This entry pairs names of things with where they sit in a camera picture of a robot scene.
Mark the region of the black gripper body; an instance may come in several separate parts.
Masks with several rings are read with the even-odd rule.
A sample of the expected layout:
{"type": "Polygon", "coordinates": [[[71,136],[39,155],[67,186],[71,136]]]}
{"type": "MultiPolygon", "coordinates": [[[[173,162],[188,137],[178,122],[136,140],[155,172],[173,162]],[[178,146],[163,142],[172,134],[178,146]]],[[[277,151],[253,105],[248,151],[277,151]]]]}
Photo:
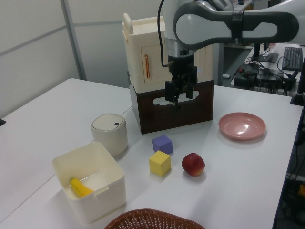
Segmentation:
{"type": "Polygon", "coordinates": [[[193,81],[193,86],[197,83],[197,67],[195,66],[194,55],[186,57],[171,57],[168,56],[169,72],[172,74],[171,81],[175,82],[175,95],[179,95],[183,90],[186,90],[188,78],[193,81]]]}

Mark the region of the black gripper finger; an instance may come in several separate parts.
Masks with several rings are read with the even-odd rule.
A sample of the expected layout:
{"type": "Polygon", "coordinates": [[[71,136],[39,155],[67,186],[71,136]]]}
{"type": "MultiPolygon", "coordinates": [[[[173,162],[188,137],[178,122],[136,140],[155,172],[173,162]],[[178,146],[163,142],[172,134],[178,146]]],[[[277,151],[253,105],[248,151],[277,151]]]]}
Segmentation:
{"type": "Polygon", "coordinates": [[[193,81],[188,78],[188,83],[186,86],[186,98],[193,98],[193,81]]]}
{"type": "Polygon", "coordinates": [[[165,100],[175,101],[175,82],[166,81],[165,82],[165,100]]]}

